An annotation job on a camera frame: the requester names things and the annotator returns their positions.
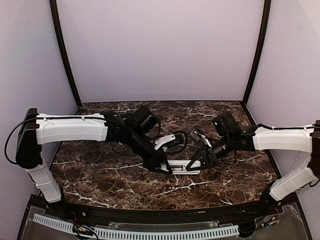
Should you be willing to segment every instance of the white wall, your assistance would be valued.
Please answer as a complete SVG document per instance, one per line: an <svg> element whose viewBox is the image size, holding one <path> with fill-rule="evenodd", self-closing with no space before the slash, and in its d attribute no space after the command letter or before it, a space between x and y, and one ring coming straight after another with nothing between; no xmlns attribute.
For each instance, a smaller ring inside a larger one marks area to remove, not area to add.
<svg viewBox="0 0 320 240"><path fill-rule="evenodd" d="M76 104L60 57L48 0L1 0L0 7L0 239L16 239L31 193L28 174L9 164L3 146L29 108L74 114ZM14 159L17 135L9 144ZM57 148L45 146L49 164Z"/></svg>
<svg viewBox="0 0 320 240"><path fill-rule="evenodd" d="M320 1L272 1L263 52L248 108L257 123L313 124L320 119ZM273 152L287 174L307 154ZM320 239L320 185L298 191L311 234Z"/></svg>
<svg viewBox="0 0 320 240"><path fill-rule="evenodd" d="M241 100L263 0L59 0L83 102Z"/></svg>

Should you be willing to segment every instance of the marble tabletop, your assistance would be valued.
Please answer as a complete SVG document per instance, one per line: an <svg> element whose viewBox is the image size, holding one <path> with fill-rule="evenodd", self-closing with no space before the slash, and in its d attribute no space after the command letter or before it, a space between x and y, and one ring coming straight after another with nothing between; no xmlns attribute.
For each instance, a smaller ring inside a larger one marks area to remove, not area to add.
<svg viewBox="0 0 320 240"><path fill-rule="evenodd" d="M108 111L132 113L147 105L161 120L161 134L199 128L218 138L211 119L228 111L241 127L250 125L237 101L150 101L84 103L78 114ZM51 166L66 200L90 206L135 210L182 210L241 204L259 199L266 185L277 179L263 151L237 153L235 165L221 163L198 175L165 175L149 172L138 156L114 142L63 142ZM187 149L171 160L187 160L200 146ZM232 161L232 155L225 161Z"/></svg>

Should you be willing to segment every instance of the perforated metal strip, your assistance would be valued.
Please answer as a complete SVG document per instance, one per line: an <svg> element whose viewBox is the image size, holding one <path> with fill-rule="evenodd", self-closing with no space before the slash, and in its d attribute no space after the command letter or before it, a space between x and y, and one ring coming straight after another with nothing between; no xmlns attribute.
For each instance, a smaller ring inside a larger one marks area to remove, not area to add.
<svg viewBox="0 0 320 240"><path fill-rule="evenodd" d="M39 214L34 214L33 221L65 233L73 234L73 224L70 222ZM94 232L101 240L210 240L236 236L239 234L239 227L235 225L215 229L179 232L121 231L96 227Z"/></svg>

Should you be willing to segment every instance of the brown marble surface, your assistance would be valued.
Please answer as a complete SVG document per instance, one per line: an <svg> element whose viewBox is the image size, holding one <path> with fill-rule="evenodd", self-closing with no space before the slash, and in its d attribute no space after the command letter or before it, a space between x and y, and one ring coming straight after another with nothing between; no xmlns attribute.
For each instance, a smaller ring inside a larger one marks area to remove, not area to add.
<svg viewBox="0 0 320 240"><path fill-rule="evenodd" d="M238 102L159 101L85 103L78 114L107 111L130 113L147 105L161 120L162 134L199 128L218 138L211 122L229 111L239 124L249 119ZM199 175L164 175L142 168L142 160L120 156L114 147L130 154L130 149L112 142L63 142L51 171L64 190L67 201L90 206L136 210L177 210L219 207L259 199L268 183L276 179L263 151L237 153L235 165L202 170ZM199 148L190 142L172 160L190 159ZM225 161L232 161L232 155Z"/></svg>

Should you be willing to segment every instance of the vertical black pole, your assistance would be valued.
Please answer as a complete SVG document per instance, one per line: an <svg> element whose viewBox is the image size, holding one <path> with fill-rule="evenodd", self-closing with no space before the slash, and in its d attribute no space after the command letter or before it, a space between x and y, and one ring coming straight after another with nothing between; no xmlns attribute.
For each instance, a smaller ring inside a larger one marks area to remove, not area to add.
<svg viewBox="0 0 320 240"><path fill-rule="evenodd" d="M64 37L62 34L62 29L60 25L60 19L59 19L59 13L58 13L58 7L57 7L57 1L56 0L50 0L50 8L51 8L51 14L52 14L52 20L53 20L53 25L54 25L54 30L55 30L55 35L56 35L56 40L58 42L58 46L60 49L60 54L64 66L64 70L66 73L66 76L69 81L69 85L75 100L75 103L78 107L82 105L79 92L76 86L76 82L74 79L74 76L71 71L70 63L69 63L69 58L64 42Z"/></svg>
<svg viewBox="0 0 320 240"><path fill-rule="evenodd" d="M251 67L251 72L249 76L248 83L246 85L246 89L244 92L244 96L242 99L242 103L244 105L247 105L250 93L252 90L252 87L254 85L254 81L256 78L259 61L261 57L261 53L264 47L266 32L267 32L267 26L268 26L268 20L269 20L269 13L270 13L270 7L271 7L271 0L264 0L264 7L263 7L263 14L262 14L262 20L261 20L261 26L260 26L260 32L259 32L259 38L256 45L255 55Z"/></svg>

